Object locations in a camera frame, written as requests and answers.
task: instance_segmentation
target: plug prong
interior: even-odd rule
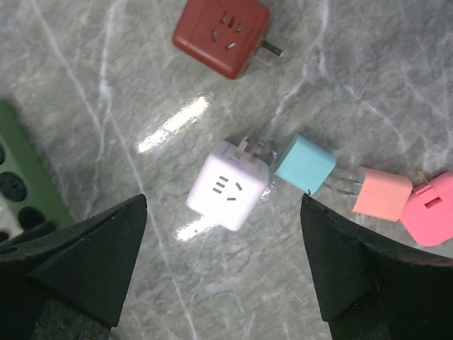
[[[241,144],[239,144],[238,149],[236,150],[236,153],[234,154],[234,156],[237,159],[240,159],[242,157],[243,153],[246,151],[246,148],[248,146],[248,142],[250,142],[248,137],[244,137],[242,139]]]
[[[250,163],[255,164],[256,160],[260,156],[261,152],[263,151],[264,144],[259,142],[258,145],[256,145],[255,151],[252,154],[252,157],[248,160]]]
[[[342,195],[355,196],[355,194],[351,191],[336,189],[336,192],[341,193]]]
[[[265,48],[266,50],[268,50],[269,52],[273,53],[277,57],[281,56],[282,53],[283,53],[283,51],[280,48],[278,48],[277,46],[272,45],[270,42],[268,42],[266,40],[263,40],[263,42],[261,43],[261,47]]]

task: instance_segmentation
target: gray marble floor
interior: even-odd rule
[[[453,170],[453,2],[265,0],[285,50],[228,81],[179,52],[183,0],[3,0],[0,91],[77,220],[143,192],[144,236],[120,339],[329,339],[299,223],[279,178],[238,232],[185,198],[215,144],[248,135],[274,163],[295,132],[359,165],[420,183]],[[348,212],[415,246],[400,223]],[[13,223],[0,203],[0,227]],[[453,256],[453,242],[428,249]]]

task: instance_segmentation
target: pink power adapter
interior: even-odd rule
[[[446,172],[415,188],[401,222],[422,246],[436,246],[453,237],[453,173]]]
[[[348,199],[354,213],[365,214],[383,220],[397,221],[412,191],[409,178],[402,175],[365,168],[359,168],[357,181]]]

